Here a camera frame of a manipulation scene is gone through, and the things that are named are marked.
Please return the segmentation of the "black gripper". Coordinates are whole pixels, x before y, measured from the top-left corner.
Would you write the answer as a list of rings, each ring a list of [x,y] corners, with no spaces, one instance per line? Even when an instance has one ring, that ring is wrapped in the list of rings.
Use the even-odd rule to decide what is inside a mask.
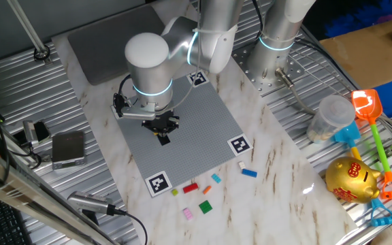
[[[142,126],[158,135],[158,129],[165,129],[166,133],[171,133],[179,128],[180,117],[174,116],[172,111],[165,112],[162,115],[157,115],[154,120],[143,120]]]

